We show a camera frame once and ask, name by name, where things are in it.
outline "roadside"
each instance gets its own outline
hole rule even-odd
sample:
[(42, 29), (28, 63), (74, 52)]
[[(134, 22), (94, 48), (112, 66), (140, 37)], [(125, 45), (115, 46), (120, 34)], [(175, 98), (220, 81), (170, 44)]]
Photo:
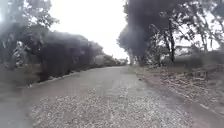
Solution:
[(213, 79), (205, 80), (201, 77), (204, 74), (198, 70), (193, 72), (197, 74), (197, 77), (189, 76), (182, 68), (134, 67), (133, 70), (140, 78), (153, 83), (160, 89), (169, 90), (183, 99), (224, 117), (222, 74), (213, 73)]

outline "overcast sky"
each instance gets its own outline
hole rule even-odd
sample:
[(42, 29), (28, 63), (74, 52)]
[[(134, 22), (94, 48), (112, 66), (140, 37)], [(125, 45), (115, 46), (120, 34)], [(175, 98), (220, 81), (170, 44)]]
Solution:
[(52, 0), (50, 13), (60, 20), (52, 29), (83, 35), (103, 46), (105, 53), (125, 58), (116, 42), (127, 24), (123, 4), (123, 0)]

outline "foliage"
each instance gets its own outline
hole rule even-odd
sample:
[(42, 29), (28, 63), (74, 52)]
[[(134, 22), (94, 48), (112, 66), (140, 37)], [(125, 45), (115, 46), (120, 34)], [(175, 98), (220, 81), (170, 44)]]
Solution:
[[(118, 38), (119, 45), (141, 65), (149, 61), (160, 65), (164, 55), (174, 63), (176, 44), (183, 41), (204, 52), (209, 42), (223, 47), (222, 6), (218, 0), (128, 0), (124, 5), (128, 25)], [(220, 30), (214, 29), (215, 22)]]

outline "asphalt road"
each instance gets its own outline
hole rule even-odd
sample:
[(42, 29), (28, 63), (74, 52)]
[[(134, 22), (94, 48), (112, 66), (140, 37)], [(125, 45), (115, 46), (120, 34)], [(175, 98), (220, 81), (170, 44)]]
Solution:
[(224, 127), (219, 115), (161, 93), (129, 67), (84, 71), (11, 97), (0, 102), (4, 128)]

